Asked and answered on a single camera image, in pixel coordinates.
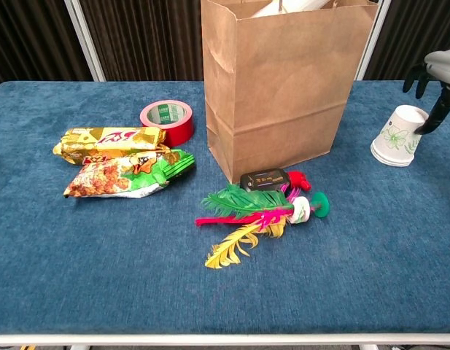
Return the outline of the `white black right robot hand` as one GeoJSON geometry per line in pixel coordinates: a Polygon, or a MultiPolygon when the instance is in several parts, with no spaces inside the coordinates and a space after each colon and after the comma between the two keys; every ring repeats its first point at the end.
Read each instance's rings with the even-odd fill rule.
{"type": "Polygon", "coordinates": [[[424,124],[414,133],[425,135],[432,133],[450,112],[450,49],[434,51],[424,57],[422,63],[413,66],[403,83],[403,92],[407,93],[417,81],[416,98],[420,99],[429,81],[437,80],[441,84],[441,94],[424,124]]]}

